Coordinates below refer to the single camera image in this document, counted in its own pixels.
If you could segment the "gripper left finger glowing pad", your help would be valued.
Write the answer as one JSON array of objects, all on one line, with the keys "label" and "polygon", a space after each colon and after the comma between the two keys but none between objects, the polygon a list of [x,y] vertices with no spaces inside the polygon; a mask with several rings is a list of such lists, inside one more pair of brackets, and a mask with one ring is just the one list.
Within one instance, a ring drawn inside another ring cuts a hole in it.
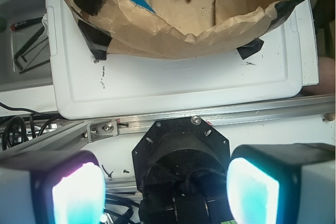
[{"label": "gripper left finger glowing pad", "polygon": [[105,193],[90,151],[1,153],[1,223],[99,223]]}]

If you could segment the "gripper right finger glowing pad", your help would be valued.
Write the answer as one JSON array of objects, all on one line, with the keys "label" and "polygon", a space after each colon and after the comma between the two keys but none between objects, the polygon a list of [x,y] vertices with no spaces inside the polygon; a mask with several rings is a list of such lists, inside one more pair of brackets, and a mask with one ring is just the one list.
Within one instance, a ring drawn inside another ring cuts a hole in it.
[{"label": "gripper right finger glowing pad", "polygon": [[237,223],[335,223],[335,146],[240,145],[226,187]]}]

